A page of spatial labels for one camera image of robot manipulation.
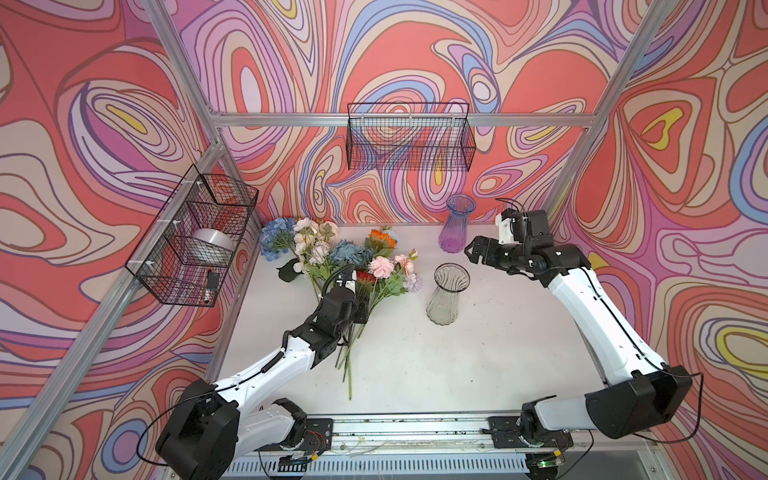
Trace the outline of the clear glass vase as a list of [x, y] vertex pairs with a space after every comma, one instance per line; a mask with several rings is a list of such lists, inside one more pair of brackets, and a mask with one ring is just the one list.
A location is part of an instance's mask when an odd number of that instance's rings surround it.
[[439, 326], [452, 324], [458, 317], [459, 296], [471, 284], [469, 272], [456, 263], [439, 265], [433, 275], [436, 288], [428, 302], [426, 314]]

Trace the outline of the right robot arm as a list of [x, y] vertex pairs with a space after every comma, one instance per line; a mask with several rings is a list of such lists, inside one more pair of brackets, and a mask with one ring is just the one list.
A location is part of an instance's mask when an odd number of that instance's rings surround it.
[[539, 447], [571, 430], [621, 439], [671, 421], [694, 385], [694, 374], [669, 365], [641, 338], [583, 251], [555, 242], [545, 211], [507, 208], [495, 225], [497, 236], [475, 237], [465, 256], [547, 289], [571, 315], [603, 382], [602, 389], [580, 396], [524, 404], [517, 426], [521, 442]]

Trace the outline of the cream white flower spray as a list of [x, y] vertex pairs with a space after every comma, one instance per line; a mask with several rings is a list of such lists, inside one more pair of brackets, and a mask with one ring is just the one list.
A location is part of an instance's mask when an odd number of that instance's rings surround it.
[[307, 275], [316, 295], [320, 295], [324, 282], [332, 273], [330, 255], [339, 243], [339, 227], [331, 221], [298, 220], [294, 225], [293, 270]]

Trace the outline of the orange gerbera flower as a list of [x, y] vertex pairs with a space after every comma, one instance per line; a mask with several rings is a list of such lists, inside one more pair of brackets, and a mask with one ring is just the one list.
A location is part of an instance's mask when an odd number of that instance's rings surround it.
[[388, 256], [396, 249], [397, 240], [392, 235], [390, 227], [374, 228], [365, 238], [364, 246], [375, 256]]

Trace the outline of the pink peony flower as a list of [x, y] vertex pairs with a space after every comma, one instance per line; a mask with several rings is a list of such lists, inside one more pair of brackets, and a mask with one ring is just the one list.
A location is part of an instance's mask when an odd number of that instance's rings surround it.
[[393, 273], [403, 272], [407, 274], [416, 273], [415, 262], [418, 259], [418, 251], [412, 250], [408, 254], [397, 254], [394, 257], [377, 256], [373, 258], [365, 271], [370, 272], [377, 279], [377, 286], [374, 293], [373, 308], [369, 320], [372, 317], [373, 310], [385, 299], [381, 295], [384, 281]]

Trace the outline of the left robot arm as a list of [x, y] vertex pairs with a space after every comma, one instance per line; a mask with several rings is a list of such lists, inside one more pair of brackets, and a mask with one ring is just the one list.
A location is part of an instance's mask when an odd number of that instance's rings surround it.
[[333, 354], [362, 310], [352, 280], [338, 280], [281, 346], [224, 379], [190, 384], [169, 409], [155, 452], [181, 479], [219, 479], [231, 463], [265, 446], [298, 446], [306, 413], [287, 398], [264, 402]]

